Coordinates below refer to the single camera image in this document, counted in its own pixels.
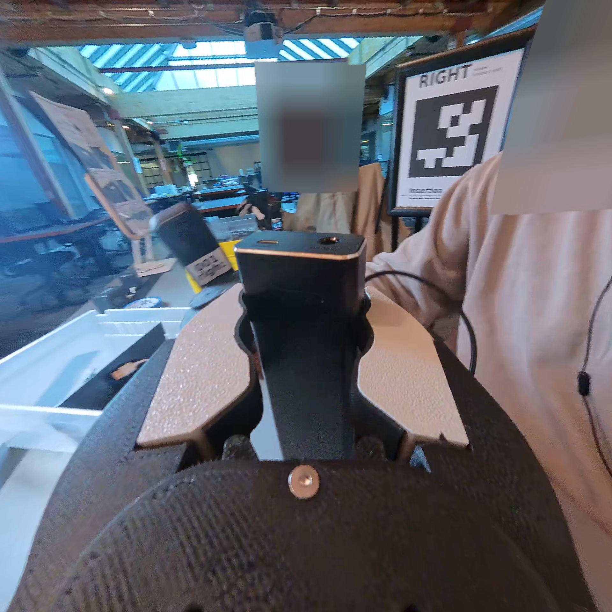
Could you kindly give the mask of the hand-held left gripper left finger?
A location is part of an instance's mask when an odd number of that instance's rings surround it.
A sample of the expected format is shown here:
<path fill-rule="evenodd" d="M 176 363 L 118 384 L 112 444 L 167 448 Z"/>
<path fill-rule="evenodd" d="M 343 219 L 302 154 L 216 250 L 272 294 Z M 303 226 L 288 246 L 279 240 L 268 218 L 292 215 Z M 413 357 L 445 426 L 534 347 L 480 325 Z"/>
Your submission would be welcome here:
<path fill-rule="evenodd" d="M 210 459 L 235 435 L 249 437 L 263 416 L 253 333 L 234 285 L 177 336 L 136 445 L 193 444 Z"/>

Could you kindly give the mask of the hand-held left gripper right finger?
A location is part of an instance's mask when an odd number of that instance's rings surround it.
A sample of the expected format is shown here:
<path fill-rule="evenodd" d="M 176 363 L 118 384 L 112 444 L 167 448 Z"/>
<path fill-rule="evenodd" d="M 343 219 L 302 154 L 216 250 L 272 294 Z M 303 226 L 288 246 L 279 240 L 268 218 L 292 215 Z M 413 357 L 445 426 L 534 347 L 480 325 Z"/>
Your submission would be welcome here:
<path fill-rule="evenodd" d="M 470 445 L 440 356 L 415 317 L 374 287 L 365 288 L 350 417 L 356 441 L 378 440 L 388 460 L 419 445 Z"/>

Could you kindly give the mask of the black multi-port usb hub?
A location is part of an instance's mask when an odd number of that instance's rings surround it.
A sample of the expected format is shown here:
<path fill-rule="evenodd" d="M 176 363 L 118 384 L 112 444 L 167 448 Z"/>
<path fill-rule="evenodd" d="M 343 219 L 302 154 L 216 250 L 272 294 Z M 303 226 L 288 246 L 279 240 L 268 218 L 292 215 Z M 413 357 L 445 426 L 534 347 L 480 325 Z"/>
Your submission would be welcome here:
<path fill-rule="evenodd" d="M 364 238 L 259 231 L 234 252 L 284 459 L 352 457 Z"/>

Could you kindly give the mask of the clear plastic storage bin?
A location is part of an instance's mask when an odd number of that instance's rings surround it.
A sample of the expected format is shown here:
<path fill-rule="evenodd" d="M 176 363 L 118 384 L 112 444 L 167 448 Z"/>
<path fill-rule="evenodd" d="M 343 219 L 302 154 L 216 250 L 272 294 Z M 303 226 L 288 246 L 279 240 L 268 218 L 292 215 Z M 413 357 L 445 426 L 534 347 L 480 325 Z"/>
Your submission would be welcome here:
<path fill-rule="evenodd" d="M 1 448 L 74 452 L 102 410 L 58 407 L 157 324 L 175 339 L 188 308 L 91 310 L 1 360 Z"/>

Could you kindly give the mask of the person's right forearm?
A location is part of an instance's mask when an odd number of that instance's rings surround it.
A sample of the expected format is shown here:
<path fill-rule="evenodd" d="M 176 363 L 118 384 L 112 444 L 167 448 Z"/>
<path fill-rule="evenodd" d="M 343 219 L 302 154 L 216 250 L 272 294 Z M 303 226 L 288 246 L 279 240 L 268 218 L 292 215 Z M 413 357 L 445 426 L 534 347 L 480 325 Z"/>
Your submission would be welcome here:
<path fill-rule="evenodd" d="M 478 264 L 490 227 L 490 207 L 502 154 L 458 179 L 434 207 L 428 225 L 393 253 L 381 253 L 367 275 L 399 271 L 430 281 L 439 290 L 399 274 L 379 275 L 368 284 L 408 311 L 425 327 L 463 305 L 475 330 L 486 330 L 486 265 Z"/>

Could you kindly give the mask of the clear background bin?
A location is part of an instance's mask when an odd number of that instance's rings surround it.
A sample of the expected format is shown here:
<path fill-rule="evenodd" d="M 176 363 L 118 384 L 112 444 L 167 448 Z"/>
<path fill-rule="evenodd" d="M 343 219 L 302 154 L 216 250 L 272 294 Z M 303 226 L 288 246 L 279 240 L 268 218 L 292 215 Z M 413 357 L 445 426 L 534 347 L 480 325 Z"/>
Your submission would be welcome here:
<path fill-rule="evenodd" d="M 205 217 L 204 220 L 218 243 L 240 241 L 259 230 L 258 219 L 253 213 L 225 218 Z"/>

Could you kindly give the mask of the black bin divider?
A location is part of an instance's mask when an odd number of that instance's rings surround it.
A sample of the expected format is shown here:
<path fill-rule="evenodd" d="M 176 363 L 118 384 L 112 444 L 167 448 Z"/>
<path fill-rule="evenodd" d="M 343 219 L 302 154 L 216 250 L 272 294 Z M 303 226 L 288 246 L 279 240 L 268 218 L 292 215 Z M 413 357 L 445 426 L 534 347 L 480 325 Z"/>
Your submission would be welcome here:
<path fill-rule="evenodd" d="M 161 324 L 155 325 L 144 335 L 130 337 L 126 347 L 119 354 L 78 385 L 62 403 L 60 408 L 80 410 L 103 410 L 133 377 L 133 373 L 117 379 L 113 372 L 128 363 L 147 361 L 165 342 L 166 337 Z"/>

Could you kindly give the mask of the wooden background document stand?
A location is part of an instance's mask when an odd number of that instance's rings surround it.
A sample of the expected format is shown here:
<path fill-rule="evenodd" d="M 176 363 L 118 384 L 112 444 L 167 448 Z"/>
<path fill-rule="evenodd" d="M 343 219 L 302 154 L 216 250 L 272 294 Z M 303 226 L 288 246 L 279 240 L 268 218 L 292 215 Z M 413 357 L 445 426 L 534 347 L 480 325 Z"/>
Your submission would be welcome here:
<path fill-rule="evenodd" d="M 172 270 L 175 258 L 156 259 L 149 222 L 152 214 L 144 200 L 120 169 L 86 111 L 52 102 L 30 92 L 58 133 L 83 165 L 85 180 L 96 198 L 132 244 L 134 270 L 147 277 Z"/>

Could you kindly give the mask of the person's beige sweatshirt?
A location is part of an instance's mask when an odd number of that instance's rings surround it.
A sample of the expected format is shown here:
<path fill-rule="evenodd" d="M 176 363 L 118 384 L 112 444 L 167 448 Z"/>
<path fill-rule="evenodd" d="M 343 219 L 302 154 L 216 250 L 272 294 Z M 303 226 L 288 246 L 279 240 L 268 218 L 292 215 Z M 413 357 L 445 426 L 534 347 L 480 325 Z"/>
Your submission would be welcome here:
<path fill-rule="evenodd" d="M 594 598 L 611 611 L 611 479 L 577 392 L 594 303 L 611 277 L 611 211 L 501 215 L 486 265 L 478 371 L 544 467 Z M 595 318 L 590 404 L 611 465 L 611 290 Z"/>

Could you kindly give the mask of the framed marker sign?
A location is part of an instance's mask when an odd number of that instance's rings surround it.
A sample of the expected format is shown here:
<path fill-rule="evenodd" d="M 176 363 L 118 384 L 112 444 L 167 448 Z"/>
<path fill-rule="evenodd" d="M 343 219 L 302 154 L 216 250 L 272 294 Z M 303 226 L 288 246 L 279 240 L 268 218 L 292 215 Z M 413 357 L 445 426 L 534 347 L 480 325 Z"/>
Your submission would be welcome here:
<path fill-rule="evenodd" d="M 415 231 L 465 172 L 502 150 L 536 25 L 398 66 L 388 213 Z"/>

